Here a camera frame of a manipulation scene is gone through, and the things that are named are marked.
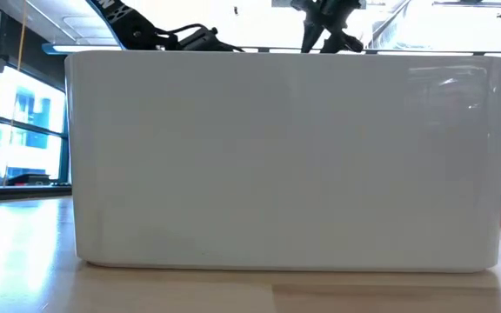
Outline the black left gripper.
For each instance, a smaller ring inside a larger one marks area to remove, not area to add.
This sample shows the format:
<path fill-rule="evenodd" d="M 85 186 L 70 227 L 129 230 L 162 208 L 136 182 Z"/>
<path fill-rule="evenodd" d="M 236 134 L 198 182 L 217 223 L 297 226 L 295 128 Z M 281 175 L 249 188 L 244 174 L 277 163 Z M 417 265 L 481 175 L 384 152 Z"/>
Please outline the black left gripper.
<path fill-rule="evenodd" d="M 180 50 L 189 51 L 238 51 L 243 49 L 221 42 L 217 38 L 217 29 L 202 27 L 179 42 Z"/>

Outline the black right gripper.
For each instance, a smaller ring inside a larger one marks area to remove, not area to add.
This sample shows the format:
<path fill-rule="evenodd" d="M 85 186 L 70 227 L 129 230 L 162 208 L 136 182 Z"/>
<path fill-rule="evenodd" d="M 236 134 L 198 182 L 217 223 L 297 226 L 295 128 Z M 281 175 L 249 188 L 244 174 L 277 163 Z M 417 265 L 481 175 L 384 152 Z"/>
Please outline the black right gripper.
<path fill-rule="evenodd" d="M 330 33 L 324 40 L 321 53 L 338 53 L 340 50 L 356 53 L 363 51 L 363 44 L 343 31 L 348 27 L 347 19 L 351 13 L 362 8 L 360 0 L 292 0 L 291 7 L 305 13 L 301 53 L 311 51 L 320 37 L 319 26 L 323 26 Z"/>

